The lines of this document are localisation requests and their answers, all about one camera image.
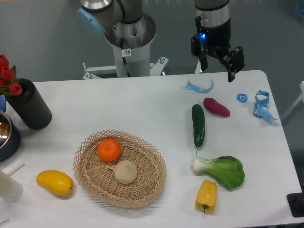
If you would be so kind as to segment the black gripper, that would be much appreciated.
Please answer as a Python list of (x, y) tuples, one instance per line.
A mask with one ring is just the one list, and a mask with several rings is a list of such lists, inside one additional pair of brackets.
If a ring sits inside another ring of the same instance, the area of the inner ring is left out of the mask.
[(203, 26), (202, 21), (203, 17), (195, 18), (197, 33), (191, 38), (191, 54), (198, 59), (201, 71), (208, 68), (207, 56), (218, 59), (226, 68), (231, 83), (236, 73), (245, 67), (245, 62), (243, 48), (230, 45), (230, 20), (215, 27)]

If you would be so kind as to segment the silver robot base joint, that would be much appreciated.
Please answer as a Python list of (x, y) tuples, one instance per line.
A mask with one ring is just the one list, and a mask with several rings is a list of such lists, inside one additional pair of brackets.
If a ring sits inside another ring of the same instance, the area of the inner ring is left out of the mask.
[(77, 14), (85, 27), (120, 49), (150, 44), (156, 24), (143, 12), (141, 0), (82, 0)]

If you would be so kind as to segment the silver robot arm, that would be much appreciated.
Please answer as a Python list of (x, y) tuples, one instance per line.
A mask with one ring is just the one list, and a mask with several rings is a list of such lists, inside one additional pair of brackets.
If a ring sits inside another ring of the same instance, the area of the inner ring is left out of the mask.
[(191, 38), (191, 54), (200, 62), (200, 69), (208, 68), (207, 57), (217, 59), (228, 72), (228, 81), (245, 66), (243, 48), (230, 45), (231, 21), (229, 0), (196, 0), (195, 26)]

